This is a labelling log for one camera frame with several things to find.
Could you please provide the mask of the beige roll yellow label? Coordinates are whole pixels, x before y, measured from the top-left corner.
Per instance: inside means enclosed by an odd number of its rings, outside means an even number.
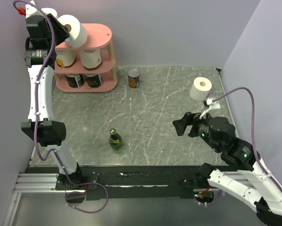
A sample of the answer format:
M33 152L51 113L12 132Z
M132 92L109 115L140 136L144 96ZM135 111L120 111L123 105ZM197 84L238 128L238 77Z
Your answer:
M56 62L62 68L71 67L76 59L74 51L71 50L56 50Z

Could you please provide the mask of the white paper towel roll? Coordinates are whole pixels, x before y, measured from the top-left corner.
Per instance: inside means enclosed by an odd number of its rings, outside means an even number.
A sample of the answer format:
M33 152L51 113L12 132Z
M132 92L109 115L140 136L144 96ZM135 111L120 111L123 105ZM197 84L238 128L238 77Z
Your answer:
M62 15L58 21L68 29L69 37L65 43L73 48L79 48L87 41L88 33L80 21L72 15Z

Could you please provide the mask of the beige paper roll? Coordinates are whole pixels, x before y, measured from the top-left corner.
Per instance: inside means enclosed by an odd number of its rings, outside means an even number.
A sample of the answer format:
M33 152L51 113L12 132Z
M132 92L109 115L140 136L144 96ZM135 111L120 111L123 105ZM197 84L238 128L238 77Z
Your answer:
M102 64L100 49L96 50L81 50L79 57L84 68L87 70L95 70Z

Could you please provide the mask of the black label roll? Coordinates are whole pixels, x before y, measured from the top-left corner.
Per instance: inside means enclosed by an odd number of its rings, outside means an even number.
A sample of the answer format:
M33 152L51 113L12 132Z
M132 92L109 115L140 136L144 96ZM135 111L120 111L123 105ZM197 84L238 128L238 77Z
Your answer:
M78 89L84 85L82 74L65 74L65 78L71 88Z
M86 82L91 88L98 88L103 84L103 79L100 73L98 74L85 74Z

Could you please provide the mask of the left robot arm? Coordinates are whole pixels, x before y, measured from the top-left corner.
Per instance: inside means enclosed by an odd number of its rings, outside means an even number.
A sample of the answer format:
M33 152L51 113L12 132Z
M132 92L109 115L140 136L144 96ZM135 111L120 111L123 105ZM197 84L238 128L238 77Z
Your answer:
M56 121L52 109L52 82L57 54L55 46L69 37L69 32L52 14L29 16L26 20L29 37L25 43L25 62L31 84L28 120L21 130L34 141L41 161L52 156L58 165L58 185L79 189L82 171L65 143L66 126Z

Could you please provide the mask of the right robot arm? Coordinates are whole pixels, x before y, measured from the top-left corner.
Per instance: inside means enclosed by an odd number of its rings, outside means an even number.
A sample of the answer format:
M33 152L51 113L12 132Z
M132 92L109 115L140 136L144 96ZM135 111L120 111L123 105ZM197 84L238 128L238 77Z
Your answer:
M188 126L189 137L200 137L208 146L220 153L221 159L242 174L252 187L246 186L208 163L195 173L194 182L200 188L218 188L249 206L267 226L282 226L282 186L271 178L263 159L254 153L253 146L235 135L235 127L225 117L204 118L199 113L187 112L173 121L178 136Z

